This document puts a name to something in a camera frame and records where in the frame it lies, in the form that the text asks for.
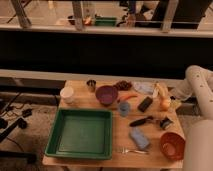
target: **red bowl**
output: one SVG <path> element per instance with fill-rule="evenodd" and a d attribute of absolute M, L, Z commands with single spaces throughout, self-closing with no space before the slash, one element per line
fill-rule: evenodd
<path fill-rule="evenodd" d="M 161 152 L 170 160 L 182 160 L 185 140 L 174 132 L 167 132 L 160 138 Z"/>
<path fill-rule="evenodd" d="M 109 85 L 99 87 L 95 92 L 96 98 L 103 105 L 110 105 L 118 98 L 118 90 Z"/>

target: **orange bowl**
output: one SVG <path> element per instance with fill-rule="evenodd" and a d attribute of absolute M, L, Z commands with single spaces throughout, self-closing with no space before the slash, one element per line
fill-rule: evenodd
<path fill-rule="evenodd" d="M 167 132 L 160 138 L 160 150 L 170 160 L 182 160 L 185 140 L 174 132 Z"/>

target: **white cup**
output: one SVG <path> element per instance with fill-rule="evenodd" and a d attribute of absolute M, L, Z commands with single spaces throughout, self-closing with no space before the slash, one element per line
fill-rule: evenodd
<path fill-rule="evenodd" d="M 74 100 L 74 90 L 72 87 L 64 87 L 60 91 L 60 96 L 65 103 L 72 103 Z"/>

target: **purple bowl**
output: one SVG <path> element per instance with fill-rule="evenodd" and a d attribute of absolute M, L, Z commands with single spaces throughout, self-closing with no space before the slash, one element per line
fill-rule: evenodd
<path fill-rule="evenodd" d="M 103 105 L 112 104 L 118 97 L 118 90 L 109 85 L 99 87 L 95 92 L 96 98 Z"/>

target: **green tray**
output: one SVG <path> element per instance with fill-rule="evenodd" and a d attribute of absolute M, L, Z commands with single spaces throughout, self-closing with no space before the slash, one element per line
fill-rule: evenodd
<path fill-rule="evenodd" d="M 95 26 L 115 26 L 115 17 L 96 17 Z"/>
<path fill-rule="evenodd" d="M 112 155 L 112 112 L 93 109 L 59 109 L 45 155 L 110 159 Z"/>

